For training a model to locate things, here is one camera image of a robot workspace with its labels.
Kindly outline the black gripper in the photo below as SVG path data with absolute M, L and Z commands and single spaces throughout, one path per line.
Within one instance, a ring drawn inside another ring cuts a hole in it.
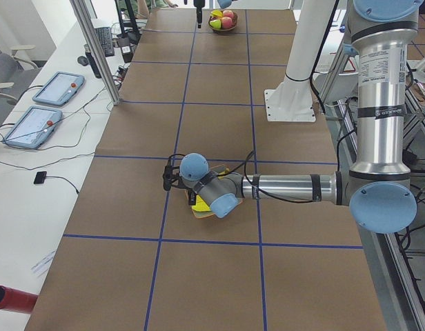
M 202 20 L 203 20 L 203 8 L 205 7 L 205 0 L 194 0 L 193 5 L 196 8 L 196 20 L 197 20 L 197 27 L 202 27 Z
M 164 167 L 163 173 L 163 188 L 165 191 L 170 191 L 171 188 L 178 188 L 182 190 L 187 190 L 188 194 L 188 205 L 196 205 L 196 193 L 192 191 L 192 188 L 189 188 L 182 180 L 180 175 L 179 166 L 173 166 L 167 164 Z

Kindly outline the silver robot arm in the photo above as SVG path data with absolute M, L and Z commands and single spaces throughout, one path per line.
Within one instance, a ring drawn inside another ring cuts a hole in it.
M 218 0 L 220 10 L 213 10 L 208 19 L 208 25 L 214 31 L 229 31 L 237 25 L 237 14 L 228 7 L 232 4 L 231 0 Z M 194 0 L 194 7 L 196 9 L 197 27 L 200 28 L 203 21 L 203 8 L 205 7 L 204 0 Z
M 165 190 L 203 199 L 219 218 L 243 198 L 289 203 L 330 201 L 349 207 L 363 228 L 381 234 L 408 227 L 417 213 L 410 169 L 402 160 L 406 49 L 418 28 L 420 1 L 352 1 L 346 37 L 359 57 L 357 158 L 347 174 L 218 174 L 200 154 L 167 165 Z

